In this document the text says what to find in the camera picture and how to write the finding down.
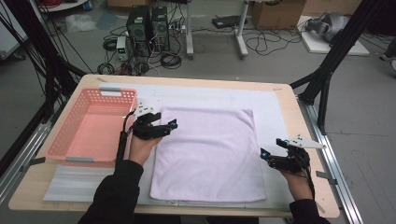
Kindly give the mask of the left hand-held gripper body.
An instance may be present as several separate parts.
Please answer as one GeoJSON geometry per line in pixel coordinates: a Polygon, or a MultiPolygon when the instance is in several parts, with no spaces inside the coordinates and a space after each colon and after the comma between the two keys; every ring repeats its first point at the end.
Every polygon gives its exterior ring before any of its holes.
{"type": "Polygon", "coordinates": [[[153,108],[139,103],[133,113],[135,121],[132,125],[132,133],[134,136],[137,136],[138,138],[143,140],[149,140],[164,137],[170,134],[163,131],[162,126],[164,124],[156,126],[154,126],[153,123],[147,124],[145,121],[145,116],[147,115],[147,113],[153,113],[153,108]]]}

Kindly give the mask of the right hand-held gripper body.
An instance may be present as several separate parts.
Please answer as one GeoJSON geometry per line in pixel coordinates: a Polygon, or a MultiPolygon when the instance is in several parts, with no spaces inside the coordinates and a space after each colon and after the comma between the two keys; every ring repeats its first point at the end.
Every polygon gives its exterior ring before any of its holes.
{"type": "Polygon", "coordinates": [[[301,135],[297,135],[288,141],[289,146],[285,148],[287,150],[287,156],[281,157],[273,155],[275,158],[269,161],[269,166],[271,168],[289,171],[293,174],[299,173],[310,166],[310,158],[306,152],[307,148],[325,148],[323,144],[301,135]]]}

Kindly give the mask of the lilac butterfly print cloth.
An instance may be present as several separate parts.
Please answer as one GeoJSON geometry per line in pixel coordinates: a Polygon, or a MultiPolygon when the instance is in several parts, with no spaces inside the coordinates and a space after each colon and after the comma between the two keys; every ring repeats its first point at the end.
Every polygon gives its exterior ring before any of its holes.
{"type": "Polygon", "coordinates": [[[150,196],[164,201],[250,203],[266,198],[253,112],[167,106],[178,127],[156,148],[150,196]]]}

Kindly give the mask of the person's right hand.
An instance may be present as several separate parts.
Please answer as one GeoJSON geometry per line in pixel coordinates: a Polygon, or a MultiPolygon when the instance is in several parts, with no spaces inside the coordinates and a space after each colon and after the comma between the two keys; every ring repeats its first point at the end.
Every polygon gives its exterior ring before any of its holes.
{"type": "Polygon", "coordinates": [[[313,199],[312,190],[303,172],[293,174],[281,171],[280,173],[286,178],[290,194],[295,201],[313,199]]]}

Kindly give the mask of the white foam mat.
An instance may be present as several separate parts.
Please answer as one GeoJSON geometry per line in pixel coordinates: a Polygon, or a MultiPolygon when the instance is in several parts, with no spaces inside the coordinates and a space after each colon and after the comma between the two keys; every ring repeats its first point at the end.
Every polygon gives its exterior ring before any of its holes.
{"type": "MultiPolygon", "coordinates": [[[[137,91],[137,104],[153,108],[153,112],[162,111],[167,106],[249,109],[253,112],[259,150],[265,148],[274,155],[283,156],[286,151],[276,144],[276,139],[287,138],[286,125],[281,115],[280,100],[275,91],[247,91],[236,89],[194,88],[178,86],[160,86],[149,84],[107,83],[99,89],[134,89],[137,91]]],[[[150,196],[156,148],[144,168],[140,182],[139,203],[160,205],[214,205],[246,208],[285,208],[291,200],[287,184],[283,177],[269,168],[259,158],[264,177],[266,198],[250,203],[194,203],[187,201],[164,201],[150,196]]],[[[46,201],[84,202],[92,201],[99,182],[109,175],[113,167],[71,166],[59,163],[55,175],[45,193],[46,201]]]]}

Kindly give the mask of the pink perforated plastic basket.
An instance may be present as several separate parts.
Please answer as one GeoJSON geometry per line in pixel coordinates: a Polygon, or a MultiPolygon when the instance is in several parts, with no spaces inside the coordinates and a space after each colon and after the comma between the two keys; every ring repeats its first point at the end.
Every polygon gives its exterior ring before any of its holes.
{"type": "Polygon", "coordinates": [[[45,157],[62,165],[112,167],[115,165],[127,116],[137,108],[134,89],[82,89],[50,141],[45,157]]]}

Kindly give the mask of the white bench power supply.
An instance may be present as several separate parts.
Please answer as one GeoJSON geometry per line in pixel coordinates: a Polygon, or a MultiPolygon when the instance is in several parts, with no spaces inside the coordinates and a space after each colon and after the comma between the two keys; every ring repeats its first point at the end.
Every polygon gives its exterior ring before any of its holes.
{"type": "Polygon", "coordinates": [[[127,41],[125,36],[119,36],[117,38],[117,46],[116,50],[119,56],[119,59],[122,62],[125,62],[128,60],[128,52],[127,52],[127,41]]]}

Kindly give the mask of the white power strip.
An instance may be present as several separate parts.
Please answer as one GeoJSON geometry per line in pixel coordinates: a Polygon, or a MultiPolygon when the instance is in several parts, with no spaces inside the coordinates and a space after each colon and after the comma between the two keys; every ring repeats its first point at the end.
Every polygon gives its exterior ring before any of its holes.
{"type": "Polygon", "coordinates": [[[169,30],[173,30],[176,32],[179,32],[181,34],[186,34],[187,33],[187,28],[185,25],[177,25],[177,24],[171,24],[168,26],[169,30]]]}

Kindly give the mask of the white desk leg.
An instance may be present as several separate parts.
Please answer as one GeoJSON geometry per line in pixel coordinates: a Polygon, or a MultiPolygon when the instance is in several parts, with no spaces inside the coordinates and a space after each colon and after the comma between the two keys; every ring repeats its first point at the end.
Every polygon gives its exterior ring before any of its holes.
{"type": "Polygon", "coordinates": [[[248,0],[243,0],[238,28],[234,31],[234,36],[237,41],[238,47],[240,49],[241,59],[244,59],[245,57],[248,56],[247,46],[243,38],[243,31],[244,31],[247,14],[248,14],[248,0]]]}
{"type": "Polygon", "coordinates": [[[191,26],[191,0],[186,0],[186,52],[187,57],[192,60],[193,59],[193,40],[192,40],[192,26],[191,26]]]}

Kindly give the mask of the teal sheet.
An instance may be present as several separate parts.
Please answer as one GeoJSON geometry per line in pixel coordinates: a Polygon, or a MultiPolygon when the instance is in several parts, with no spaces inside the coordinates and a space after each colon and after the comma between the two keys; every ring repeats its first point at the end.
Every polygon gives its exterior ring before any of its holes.
{"type": "Polygon", "coordinates": [[[118,20],[119,18],[111,10],[105,10],[96,23],[96,27],[100,30],[109,30],[118,20]]]}

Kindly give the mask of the black flat device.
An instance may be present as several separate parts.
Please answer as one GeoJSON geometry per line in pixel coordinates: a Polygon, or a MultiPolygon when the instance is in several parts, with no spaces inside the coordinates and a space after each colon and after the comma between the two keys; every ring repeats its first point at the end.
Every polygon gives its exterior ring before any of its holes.
{"type": "Polygon", "coordinates": [[[218,29],[232,28],[240,24],[240,17],[226,16],[226,17],[215,18],[212,20],[212,24],[218,29]]]}

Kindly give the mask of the clear plastic bag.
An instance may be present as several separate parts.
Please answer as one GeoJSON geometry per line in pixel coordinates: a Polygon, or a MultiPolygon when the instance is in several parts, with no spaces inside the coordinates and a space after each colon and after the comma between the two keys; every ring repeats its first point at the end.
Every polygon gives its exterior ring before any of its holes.
{"type": "Polygon", "coordinates": [[[89,15],[74,14],[65,18],[68,33],[89,32],[96,28],[96,23],[89,15]]]}

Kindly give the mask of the grey metal bracket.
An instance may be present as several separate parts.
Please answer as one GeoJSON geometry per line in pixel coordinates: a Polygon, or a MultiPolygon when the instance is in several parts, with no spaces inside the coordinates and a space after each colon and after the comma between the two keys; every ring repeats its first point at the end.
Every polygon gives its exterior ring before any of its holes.
{"type": "Polygon", "coordinates": [[[40,164],[40,163],[44,163],[45,161],[46,161],[45,157],[40,157],[40,158],[35,158],[35,159],[32,159],[32,160],[29,160],[25,165],[23,165],[21,167],[20,171],[22,173],[26,173],[31,166],[37,165],[37,164],[40,164]]]}
{"type": "Polygon", "coordinates": [[[326,179],[330,185],[337,185],[338,181],[336,178],[333,178],[329,173],[321,172],[321,171],[316,171],[316,176],[320,178],[326,179]]]}

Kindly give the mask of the aluminium rail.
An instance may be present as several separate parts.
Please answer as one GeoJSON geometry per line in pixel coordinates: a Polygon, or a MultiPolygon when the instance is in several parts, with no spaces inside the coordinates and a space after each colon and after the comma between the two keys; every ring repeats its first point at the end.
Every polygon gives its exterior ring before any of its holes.
{"type": "Polygon", "coordinates": [[[364,224],[351,191],[351,170],[355,166],[355,161],[350,155],[351,144],[341,142],[342,137],[346,135],[336,130],[340,127],[338,119],[330,114],[325,122],[327,134],[321,134],[317,125],[318,108],[315,105],[306,105],[300,100],[298,105],[311,136],[325,146],[324,149],[317,150],[319,162],[323,166],[321,172],[329,173],[338,181],[335,186],[329,184],[337,204],[336,211],[340,213],[337,219],[343,219],[346,224],[364,224]]]}
{"type": "Polygon", "coordinates": [[[21,167],[29,160],[44,157],[38,156],[38,152],[46,141],[50,130],[50,124],[40,123],[27,134],[27,139],[22,143],[20,151],[0,177],[0,205],[4,203],[11,190],[25,174],[20,171],[21,167]]]}

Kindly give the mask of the black frame strut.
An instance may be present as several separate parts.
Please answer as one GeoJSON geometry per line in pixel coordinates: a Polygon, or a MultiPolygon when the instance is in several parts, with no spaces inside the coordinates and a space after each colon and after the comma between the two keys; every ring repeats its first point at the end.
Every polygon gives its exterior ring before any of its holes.
{"type": "Polygon", "coordinates": [[[320,66],[313,73],[290,84],[293,89],[306,85],[304,91],[298,95],[298,99],[306,105],[313,105],[317,96],[320,95],[317,125],[321,134],[327,134],[325,122],[332,75],[363,32],[389,2],[390,0],[361,0],[346,28],[341,32],[320,66]]]}
{"type": "Polygon", "coordinates": [[[38,53],[35,55],[31,51],[21,40],[17,30],[0,14],[0,22],[20,43],[36,72],[45,79],[45,102],[40,110],[43,112],[43,120],[47,121],[55,114],[54,105],[57,99],[62,96],[70,97],[76,89],[78,82],[74,75],[83,77],[86,72],[67,61],[55,48],[29,0],[0,0],[0,6],[7,6],[38,53]]]}

